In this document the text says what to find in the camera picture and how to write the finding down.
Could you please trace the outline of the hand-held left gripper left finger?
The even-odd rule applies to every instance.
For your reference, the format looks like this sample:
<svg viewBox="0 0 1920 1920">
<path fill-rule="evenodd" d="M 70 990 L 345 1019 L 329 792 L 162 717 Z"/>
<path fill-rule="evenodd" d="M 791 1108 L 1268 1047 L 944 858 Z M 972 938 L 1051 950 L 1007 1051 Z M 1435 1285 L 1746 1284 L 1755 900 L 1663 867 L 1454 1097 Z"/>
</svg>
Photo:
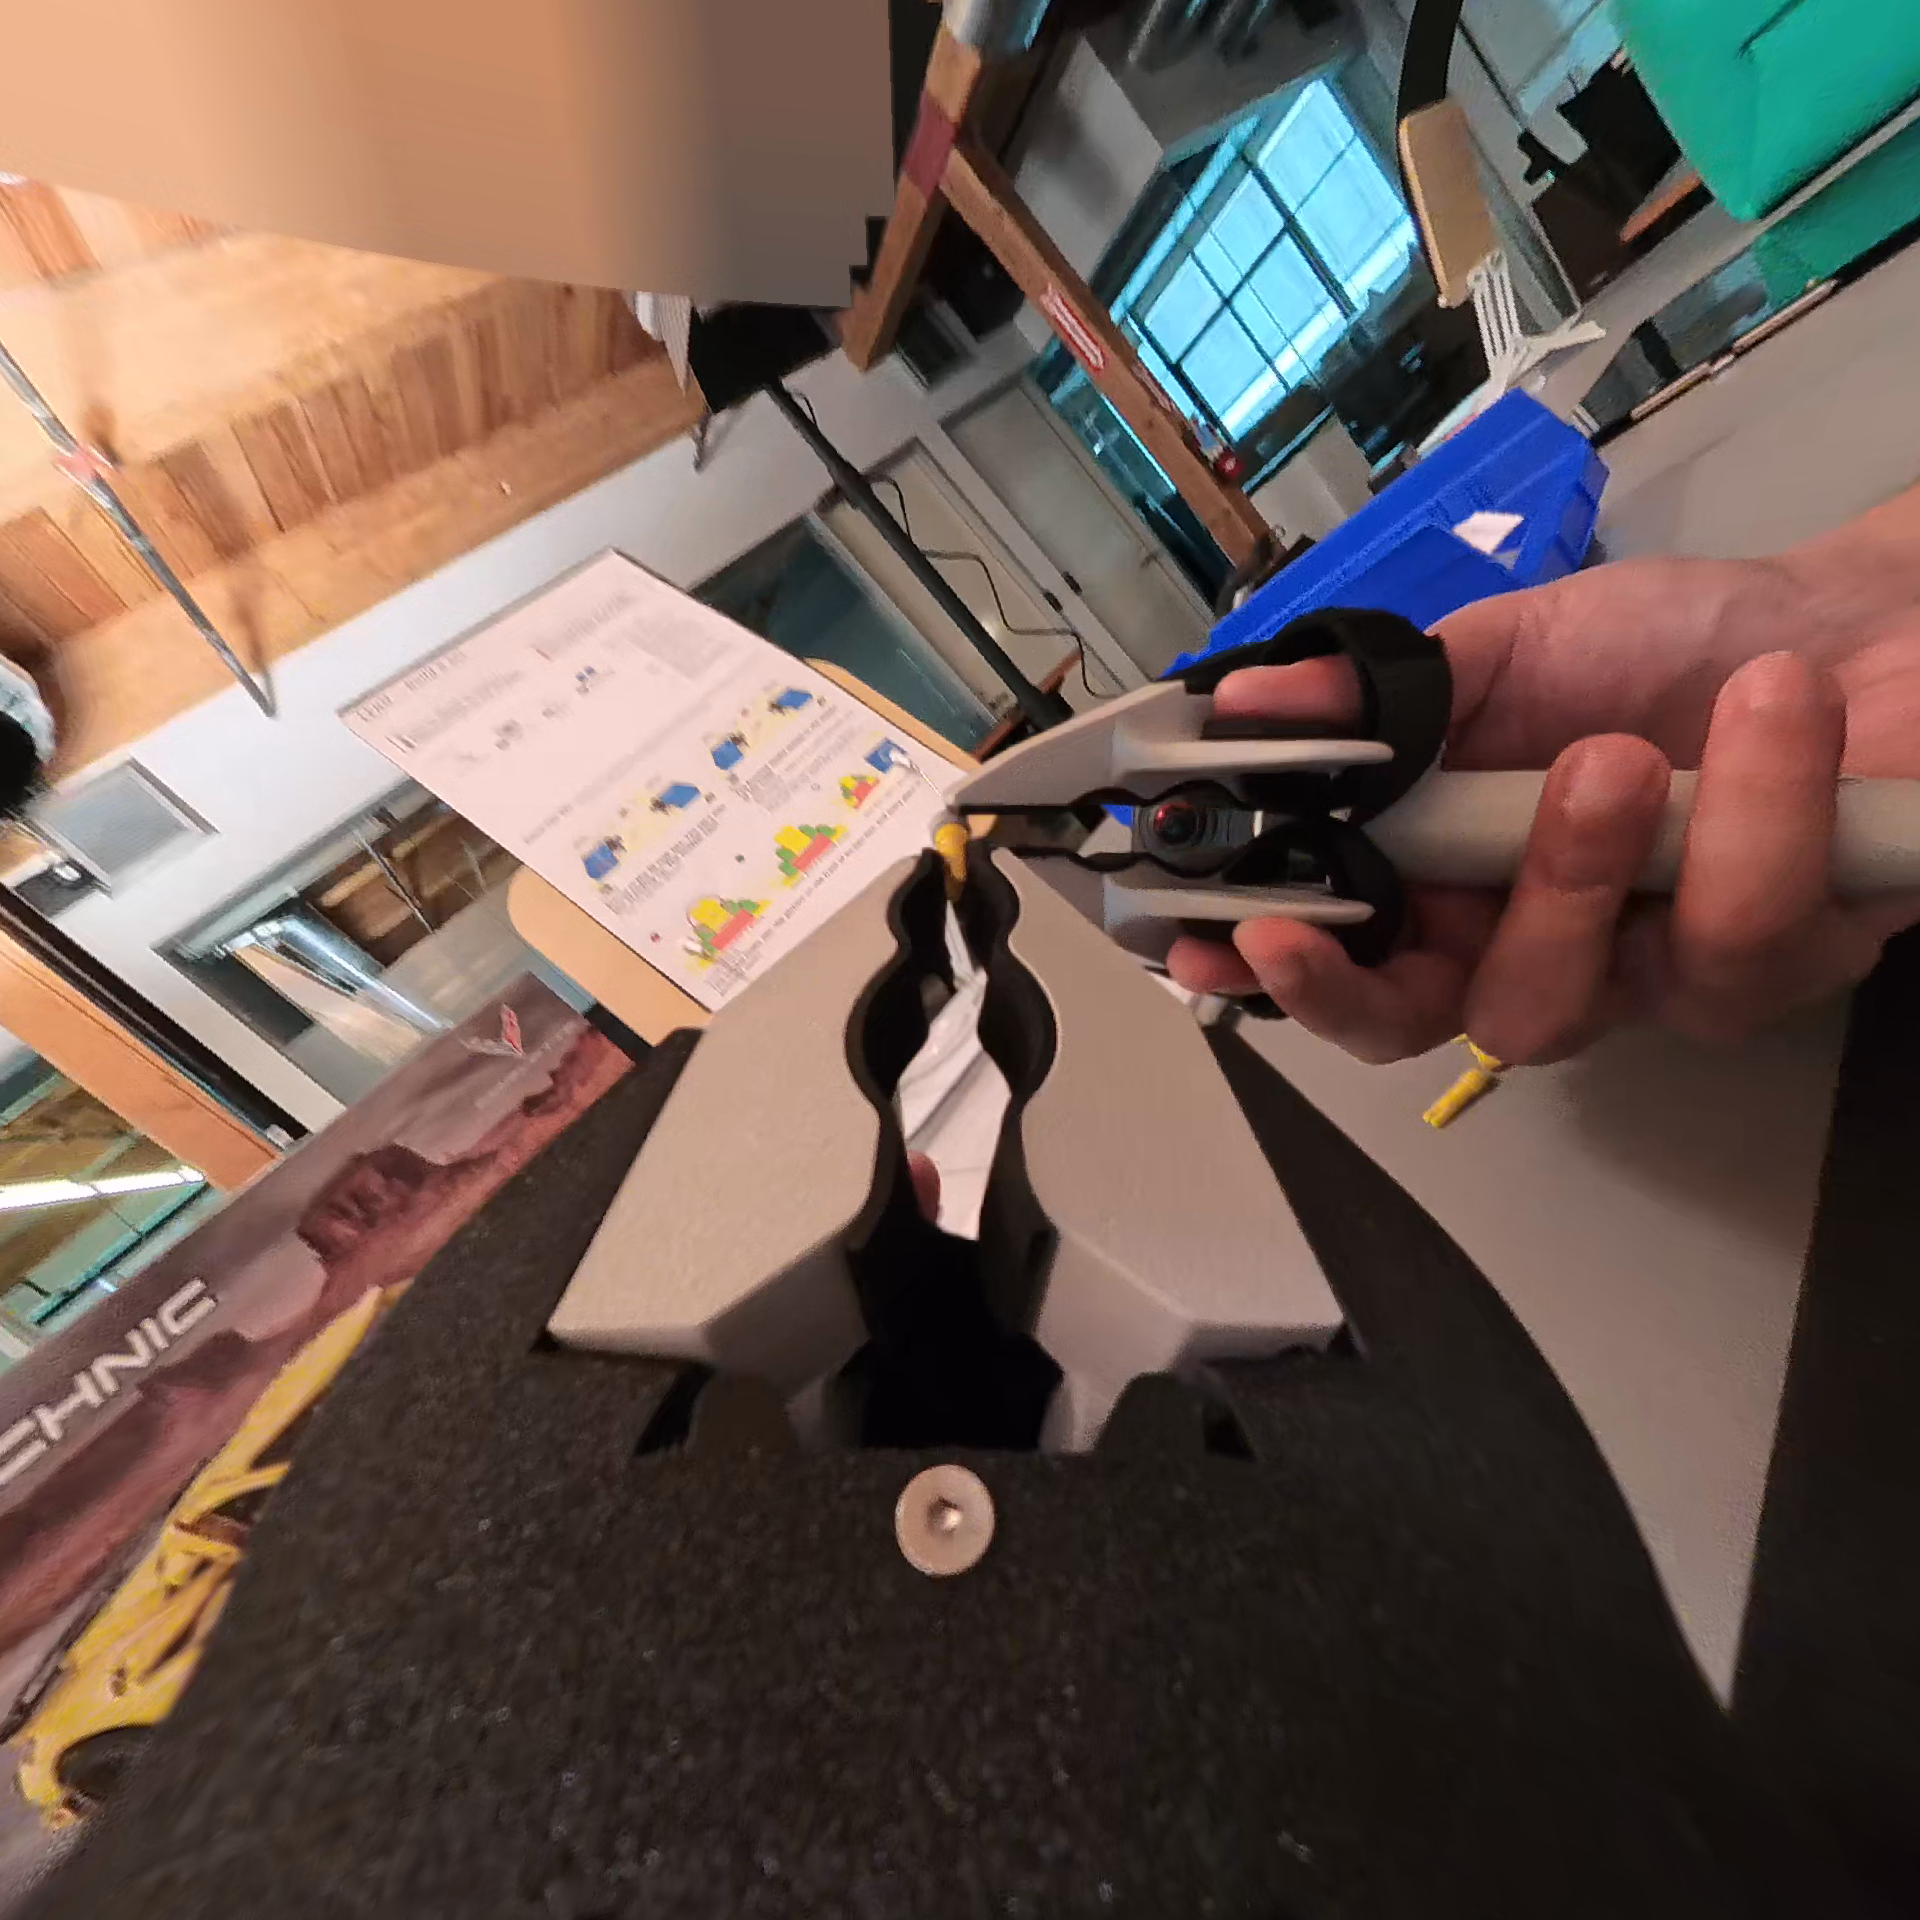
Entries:
<svg viewBox="0 0 1920 1920">
<path fill-rule="evenodd" d="M 900 1078 L 929 1035 L 938 860 L 915 855 L 693 1037 L 548 1337 L 760 1381 L 791 1400 L 867 1340 L 857 1262 L 916 1219 Z"/>
</svg>

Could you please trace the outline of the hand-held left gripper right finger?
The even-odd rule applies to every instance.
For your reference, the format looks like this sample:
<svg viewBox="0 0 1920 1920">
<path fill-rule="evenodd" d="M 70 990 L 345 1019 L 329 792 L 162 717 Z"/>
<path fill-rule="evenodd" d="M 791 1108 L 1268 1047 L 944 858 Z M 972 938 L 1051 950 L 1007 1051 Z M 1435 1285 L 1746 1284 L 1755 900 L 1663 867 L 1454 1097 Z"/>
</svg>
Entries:
<svg viewBox="0 0 1920 1920">
<path fill-rule="evenodd" d="M 1189 1007 L 1015 855 L 970 855 L 979 1037 L 1005 1117 L 979 1210 L 999 1327 L 1090 1448 L 1143 1378 L 1324 1353 L 1342 1307 Z"/>
</svg>

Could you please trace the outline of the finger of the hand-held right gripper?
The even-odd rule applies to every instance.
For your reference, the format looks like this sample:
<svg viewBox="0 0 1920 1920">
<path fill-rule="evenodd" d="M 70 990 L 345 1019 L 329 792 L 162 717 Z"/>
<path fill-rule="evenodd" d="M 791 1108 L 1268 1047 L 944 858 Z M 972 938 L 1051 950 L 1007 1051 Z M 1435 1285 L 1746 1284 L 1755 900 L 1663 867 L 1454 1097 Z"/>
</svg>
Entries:
<svg viewBox="0 0 1920 1920">
<path fill-rule="evenodd" d="M 1377 931 L 1371 903 L 1342 898 L 1314 886 L 1227 884 L 1218 876 L 1177 876 L 1139 861 L 1099 873 L 1063 854 L 997 850 L 997 870 L 1013 888 L 1017 906 L 1007 938 L 1022 963 L 1072 960 L 1102 937 L 1139 965 L 1164 965 L 1189 928 L 1226 937 L 1256 919 L 1301 922 L 1332 932 Z"/>
<path fill-rule="evenodd" d="M 983 763 L 951 792 L 959 818 L 1202 799 L 1377 810 L 1394 802 L 1394 751 L 1296 722 L 1216 721 L 1207 693 L 1157 684 Z"/>
</svg>

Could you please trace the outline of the pile of yellow lego pins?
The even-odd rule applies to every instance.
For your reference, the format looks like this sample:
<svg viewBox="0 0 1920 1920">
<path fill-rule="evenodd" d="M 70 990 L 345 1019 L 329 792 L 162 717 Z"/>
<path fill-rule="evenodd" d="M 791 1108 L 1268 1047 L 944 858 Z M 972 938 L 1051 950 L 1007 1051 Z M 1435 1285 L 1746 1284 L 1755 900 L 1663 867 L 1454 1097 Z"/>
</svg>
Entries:
<svg viewBox="0 0 1920 1920">
<path fill-rule="evenodd" d="M 1454 1044 L 1461 1051 L 1459 1071 L 1423 1114 L 1423 1124 L 1432 1131 L 1452 1127 L 1459 1117 L 1493 1093 L 1504 1075 L 1504 1063 L 1469 1035 L 1459 1035 Z"/>
</svg>

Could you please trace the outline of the black lego set box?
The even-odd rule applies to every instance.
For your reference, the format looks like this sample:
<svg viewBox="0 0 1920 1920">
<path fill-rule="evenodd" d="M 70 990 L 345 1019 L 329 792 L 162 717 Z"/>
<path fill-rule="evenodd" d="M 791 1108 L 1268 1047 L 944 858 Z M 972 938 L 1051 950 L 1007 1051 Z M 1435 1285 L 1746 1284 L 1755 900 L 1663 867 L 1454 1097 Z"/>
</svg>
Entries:
<svg viewBox="0 0 1920 1920">
<path fill-rule="evenodd" d="M 632 1063 L 522 976 L 3 1373 L 3 1909 L 180 1701 L 347 1360 Z"/>
</svg>

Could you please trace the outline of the person's right hand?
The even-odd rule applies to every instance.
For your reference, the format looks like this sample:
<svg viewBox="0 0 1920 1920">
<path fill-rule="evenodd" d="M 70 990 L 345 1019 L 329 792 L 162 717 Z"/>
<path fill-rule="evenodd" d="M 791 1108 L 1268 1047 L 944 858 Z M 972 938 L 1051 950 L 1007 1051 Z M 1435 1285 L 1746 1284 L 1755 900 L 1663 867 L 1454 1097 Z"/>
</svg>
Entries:
<svg viewBox="0 0 1920 1920">
<path fill-rule="evenodd" d="M 1620 1026 L 1738 1042 L 1861 983 L 1915 897 L 1837 900 L 1837 785 L 1918 772 L 1915 490 L 1783 555 L 1604 563 L 1469 604 L 1452 772 L 1542 772 L 1504 897 L 1410 894 L 1360 969 L 1285 919 L 1180 937 L 1189 993 L 1266 997 L 1368 1065 L 1469 1039 L 1555 1065 Z"/>
</svg>

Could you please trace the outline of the black tripod pole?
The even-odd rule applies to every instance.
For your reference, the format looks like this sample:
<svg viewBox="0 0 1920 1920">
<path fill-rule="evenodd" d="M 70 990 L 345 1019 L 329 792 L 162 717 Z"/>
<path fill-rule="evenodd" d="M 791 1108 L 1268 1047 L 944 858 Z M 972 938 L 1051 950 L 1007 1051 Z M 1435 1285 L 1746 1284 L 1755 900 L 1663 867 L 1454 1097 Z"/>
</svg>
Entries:
<svg viewBox="0 0 1920 1920">
<path fill-rule="evenodd" d="M 1007 688 L 1028 726 L 1034 734 L 1046 734 L 1069 721 L 1072 710 L 1064 698 L 1056 690 L 1042 688 L 1019 668 L 1013 655 L 944 580 L 929 555 L 916 546 L 900 518 L 887 512 L 866 475 L 829 442 L 819 421 L 806 411 L 798 396 L 794 396 L 780 380 L 766 381 L 762 394 L 801 438 L 806 448 L 816 454 L 844 502 L 873 527 L 878 540 L 887 545 L 915 583 L 929 597 L 940 614 L 946 616 L 959 637 L 994 674 L 997 681 Z"/>
</svg>

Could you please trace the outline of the wooden document holder stand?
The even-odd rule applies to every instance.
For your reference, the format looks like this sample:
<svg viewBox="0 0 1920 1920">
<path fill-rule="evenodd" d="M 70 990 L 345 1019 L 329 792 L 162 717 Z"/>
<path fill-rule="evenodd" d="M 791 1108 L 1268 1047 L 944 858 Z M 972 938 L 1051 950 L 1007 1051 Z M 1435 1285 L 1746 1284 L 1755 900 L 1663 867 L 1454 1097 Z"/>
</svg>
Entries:
<svg viewBox="0 0 1920 1920">
<path fill-rule="evenodd" d="M 842 688 L 852 702 L 872 708 L 898 734 L 915 739 L 926 754 L 944 763 L 936 780 L 956 780 L 959 772 L 979 770 L 979 759 L 912 719 L 849 668 L 826 660 L 806 660 L 816 676 Z M 638 1044 L 661 1044 L 683 1026 L 709 1023 L 709 1009 L 688 997 L 679 983 L 654 969 L 637 950 L 622 944 L 582 906 L 554 886 L 521 869 L 507 888 L 510 924 L 541 965 L 574 990 L 588 997 L 606 1020 L 637 1035 Z"/>
</svg>

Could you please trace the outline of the stack of blue plastic bins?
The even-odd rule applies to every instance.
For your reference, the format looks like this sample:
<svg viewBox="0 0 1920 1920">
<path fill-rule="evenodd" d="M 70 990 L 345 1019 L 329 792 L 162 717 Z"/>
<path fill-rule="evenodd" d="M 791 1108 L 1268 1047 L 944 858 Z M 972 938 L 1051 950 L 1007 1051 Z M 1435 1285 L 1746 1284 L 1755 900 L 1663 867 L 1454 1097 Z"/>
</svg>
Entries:
<svg viewBox="0 0 1920 1920">
<path fill-rule="evenodd" d="M 1426 630 L 1559 580 L 1587 558 L 1606 473 L 1579 426 L 1504 394 L 1218 618 L 1167 678 L 1316 612 L 1382 612 Z"/>
</svg>

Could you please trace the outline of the white printed instruction sheet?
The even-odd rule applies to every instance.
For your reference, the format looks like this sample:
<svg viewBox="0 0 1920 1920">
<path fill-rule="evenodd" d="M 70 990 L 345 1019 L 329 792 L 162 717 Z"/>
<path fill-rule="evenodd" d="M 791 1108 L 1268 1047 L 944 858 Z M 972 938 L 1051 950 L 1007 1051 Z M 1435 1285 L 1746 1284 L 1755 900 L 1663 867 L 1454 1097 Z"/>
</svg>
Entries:
<svg viewBox="0 0 1920 1920">
<path fill-rule="evenodd" d="M 615 550 L 340 719 L 709 1012 L 928 850 L 963 773 Z"/>
</svg>

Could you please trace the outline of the teal tote bag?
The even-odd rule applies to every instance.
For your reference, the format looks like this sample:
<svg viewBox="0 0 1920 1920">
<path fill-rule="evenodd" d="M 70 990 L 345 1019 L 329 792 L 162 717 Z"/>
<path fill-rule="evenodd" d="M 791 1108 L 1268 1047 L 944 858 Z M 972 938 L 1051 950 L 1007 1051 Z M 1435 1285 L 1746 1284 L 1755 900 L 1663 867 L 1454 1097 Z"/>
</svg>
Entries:
<svg viewBox="0 0 1920 1920">
<path fill-rule="evenodd" d="M 1710 195 L 1764 224 L 1768 298 L 1837 282 L 1915 227 L 1913 3 L 1617 3 L 1620 44 Z"/>
</svg>

